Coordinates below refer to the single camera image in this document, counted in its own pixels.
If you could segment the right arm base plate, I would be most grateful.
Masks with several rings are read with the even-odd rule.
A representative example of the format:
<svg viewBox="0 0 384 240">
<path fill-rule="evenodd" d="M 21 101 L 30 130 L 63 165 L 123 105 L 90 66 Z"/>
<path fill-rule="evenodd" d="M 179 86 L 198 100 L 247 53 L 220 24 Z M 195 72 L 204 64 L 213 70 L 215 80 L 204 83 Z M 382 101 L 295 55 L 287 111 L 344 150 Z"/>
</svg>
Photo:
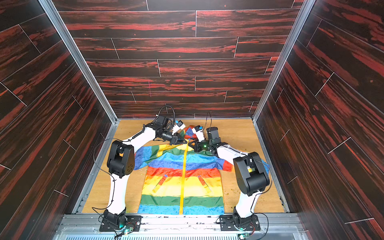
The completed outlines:
<svg viewBox="0 0 384 240">
<path fill-rule="evenodd" d="M 221 231 L 260 231 L 260 222 L 256 215 L 240 218 L 237 215 L 220 215 L 216 222 Z"/>
</svg>

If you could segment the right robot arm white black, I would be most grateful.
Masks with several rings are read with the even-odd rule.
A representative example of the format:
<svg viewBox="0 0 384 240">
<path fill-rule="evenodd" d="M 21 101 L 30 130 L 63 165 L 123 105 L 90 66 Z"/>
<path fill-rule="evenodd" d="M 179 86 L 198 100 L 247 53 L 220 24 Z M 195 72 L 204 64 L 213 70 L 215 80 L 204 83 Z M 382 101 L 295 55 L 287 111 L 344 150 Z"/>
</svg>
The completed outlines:
<svg viewBox="0 0 384 240">
<path fill-rule="evenodd" d="M 241 152 L 219 140 L 193 140 L 189 146 L 195 152 L 208 151 L 233 165 L 241 195 L 234 207 L 232 221 L 237 228 L 245 228 L 250 224 L 256 226 L 258 219 L 254 215 L 254 208 L 260 195 L 270 185 L 267 165 L 258 153 Z"/>
</svg>

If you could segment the aluminium corner post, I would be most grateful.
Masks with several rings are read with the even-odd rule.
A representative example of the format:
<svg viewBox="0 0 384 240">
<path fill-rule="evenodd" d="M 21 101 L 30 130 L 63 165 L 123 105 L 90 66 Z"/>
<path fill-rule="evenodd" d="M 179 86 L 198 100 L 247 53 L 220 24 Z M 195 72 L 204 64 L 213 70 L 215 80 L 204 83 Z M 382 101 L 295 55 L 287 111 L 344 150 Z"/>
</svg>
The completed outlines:
<svg viewBox="0 0 384 240">
<path fill-rule="evenodd" d="M 41 7 L 43 8 L 44 12 L 48 16 L 49 20 L 53 24 L 54 28 L 56 29 L 57 33 L 59 34 L 60 38 L 62 39 L 63 43 L 65 44 L 66 48 L 70 52 L 71 56 L 75 60 L 75 63 L 79 67 L 80 71 L 82 72 L 83 76 L 85 77 L 86 81 L 90 85 L 91 89 L 93 90 L 94 94 L 96 95 L 97 99 L 101 103 L 103 109 L 105 110 L 107 116 L 109 117 L 112 124 L 116 124 L 118 121 L 118 117 L 115 114 L 113 108 L 111 107 L 110 103 L 108 102 L 105 94 L 103 93 L 100 85 L 98 84 L 94 74 L 92 73 L 90 67 L 88 66 L 86 60 L 84 59 L 83 55 L 81 54 L 81 51 L 79 50 L 78 46 L 75 43 L 75 40 L 71 36 L 68 28 L 66 27 L 63 19 L 61 18 L 58 10 L 56 9 L 53 1 L 48 0 L 38 0 Z"/>
<path fill-rule="evenodd" d="M 274 85 L 276 84 L 278 77 L 285 65 L 285 62 L 287 61 L 291 50 L 293 49 L 293 46 L 295 42 L 297 41 L 298 36 L 301 33 L 301 30 L 315 4 L 315 0 L 306 0 L 304 1 L 298 16 L 293 24 L 293 27 L 288 35 L 288 38 L 286 40 L 286 43 L 282 49 L 282 52 L 280 53 L 278 60 L 276 62 L 276 65 L 271 73 L 270 79 L 267 83 L 266 89 L 261 97 L 261 100 L 257 106 L 256 112 L 253 115 L 253 123 L 254 125 L 257 124 L 257 120 L 263 110 L 264 105 L 266 104 L 268 97 L 270 96 Z"/>
</svg>

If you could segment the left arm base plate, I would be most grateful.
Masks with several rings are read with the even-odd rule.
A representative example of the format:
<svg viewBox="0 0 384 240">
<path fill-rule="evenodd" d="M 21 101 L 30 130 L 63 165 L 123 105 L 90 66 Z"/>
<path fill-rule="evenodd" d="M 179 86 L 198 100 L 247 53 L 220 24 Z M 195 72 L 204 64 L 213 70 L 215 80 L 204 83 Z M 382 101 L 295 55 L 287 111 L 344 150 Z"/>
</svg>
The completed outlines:
<svg viewBox="0 0 384 240">
<path fill-rule="evenodd" d="M 107 215 L 103 217 L 100 232 L 116 232 L 128 234 L 131 232 L 138 232 L 140 230 L 140 224 L 142 216 L 139 215 Z"/>
</svg>

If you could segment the aluminium corner post left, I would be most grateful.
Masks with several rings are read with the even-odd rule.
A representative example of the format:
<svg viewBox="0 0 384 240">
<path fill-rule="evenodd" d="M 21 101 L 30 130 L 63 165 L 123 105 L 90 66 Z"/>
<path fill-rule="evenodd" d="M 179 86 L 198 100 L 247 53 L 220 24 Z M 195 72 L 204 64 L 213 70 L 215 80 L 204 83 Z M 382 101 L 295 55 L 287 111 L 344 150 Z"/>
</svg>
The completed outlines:
<svg viewBox="0 0 384 240">
<path fill-rule="evenodd" d="M 75 40 L 71 36 L 68 28 L 66 27 L 63 19 L 61 18 L 58 10 L 56 9 L 53 1 L 48 0 L 38 0 L 41 7 L 43 8 L 44 12 L 48 16 L 49 20 L 53 24 L 54 28 L 56 29 L 57 33 L 59 34 L 60 38 L 62 39 L 63 43 L 65 44 L 66 48 L 70 52 L 71 56 L 75 60 L 75 63 L 79 67 L 80 71 L 82 72 L 83 76 L 85 77 L 86 81 L 90 85 L 91 89 L 93 90 L 94 94 L 96 95 L 97 99 L 101 103 L 103 109 L 105 110 L 107 116 L 109 117 L 112 124 L 116 124 L 118 121 L 118 117 L 115 114 L 113 108 L 111 107 L 110 103 L 108 102 L 105 94 L 103 93 L 100 85 L 98 84 L 94 74 L 92 73 L 90 67 L 88 66 L 86 60 L 84 59 L 83 55 L 81 54 L 81 51 L 79 50 L 78 46 L 75 43 Z"/>
</svg>

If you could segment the aluminium front rail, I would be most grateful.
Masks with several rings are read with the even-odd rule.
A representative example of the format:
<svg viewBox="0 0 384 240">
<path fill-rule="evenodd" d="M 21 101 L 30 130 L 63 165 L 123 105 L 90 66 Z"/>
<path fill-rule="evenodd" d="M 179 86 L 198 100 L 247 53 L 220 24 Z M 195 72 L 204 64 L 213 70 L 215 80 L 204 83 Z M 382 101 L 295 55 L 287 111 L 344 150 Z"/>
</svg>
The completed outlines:
<svg viewBox="0 0 384 240">
<path fill-rule="evenodd" d="M 258 222 L 243 231 L 225 224 L 217 215 L 149 215 L 136 221 L 132 233 L 101 232 L 96 214 L 65 215 L 55 240 L 308 240 L 310 235 L 297 214 L 258 214 Z"/>
</svg>

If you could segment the rainbow striped kids jacket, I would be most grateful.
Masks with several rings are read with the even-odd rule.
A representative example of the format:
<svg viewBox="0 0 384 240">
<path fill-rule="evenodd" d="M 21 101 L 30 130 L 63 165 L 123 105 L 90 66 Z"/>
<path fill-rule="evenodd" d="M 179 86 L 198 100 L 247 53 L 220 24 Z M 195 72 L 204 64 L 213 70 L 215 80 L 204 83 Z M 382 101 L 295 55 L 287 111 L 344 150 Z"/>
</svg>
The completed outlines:
<svg viewBox="0 0 384 240">
<path fill-rule="evenodd" d="M 221 171 L 235 171 L 234 159 L 249 156 L 230 145 L 195 152 L 187 144 L 141 147 L 135 170 L 147 167 L 140 214 L 222 215 L 225 212 Z"/>
</svg>

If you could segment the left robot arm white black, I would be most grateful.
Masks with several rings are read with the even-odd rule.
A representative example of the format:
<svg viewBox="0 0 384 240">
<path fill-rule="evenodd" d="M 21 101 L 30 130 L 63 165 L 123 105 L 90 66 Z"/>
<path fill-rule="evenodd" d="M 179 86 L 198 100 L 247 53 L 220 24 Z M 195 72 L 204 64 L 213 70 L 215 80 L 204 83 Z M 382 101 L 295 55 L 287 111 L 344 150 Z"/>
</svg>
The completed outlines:
<svg viewBox="0 0 384 240">
<path fill-rule="evenodd" d="M 179 133 L 166 130 L 166 124 L 147 124 L 131 138 L 112 142 L 107 161 L 111 177 L 110 203 L 103 213 L 103 220 L 121 229 L 126 222 L 126 190 L 130 174 L 135 168 L 135 153 L 149 141 L 161 138 L 171 145 L 187 144 Z"/>
</svg>

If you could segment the aluminium corner post right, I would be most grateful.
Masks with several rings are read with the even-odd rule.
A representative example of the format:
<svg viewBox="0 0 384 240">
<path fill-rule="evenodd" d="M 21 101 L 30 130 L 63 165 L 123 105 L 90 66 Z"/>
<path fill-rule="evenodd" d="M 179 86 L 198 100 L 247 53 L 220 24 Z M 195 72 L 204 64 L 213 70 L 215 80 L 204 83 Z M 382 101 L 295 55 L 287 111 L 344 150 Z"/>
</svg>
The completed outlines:
<svg viewBox="0 0 384 240">
<path fill-rule="evenodd" d="M 288 38 L 286 40 L 286 43 L 282 49 L 282 52 L 280 53 L 278 60 L 276 62 L 276 65 L 271 73 L 270 79 L 267 83 L 266 89 L 261 97 L 261 100 L 257 106 L 256 112 L 253 115 L 253 123 L 254 125 L 257 124 L 257 120 L 263 110 L 264 105 L 266 104 L 268 97 L 270 96 L 274 85 L 276 84 L 278 77 L 285 65 L 285 62 L 287 61 L 291 50 L 293 49 L 293 46 L 295 42 L 297 41 L 298 36 L 301 33 L 301 30 L 315 4 L 315 0 L 306 0 L 304 1 L 298 16 L 293 24 L 293 27 L 288 35 Z"/>
</svg>

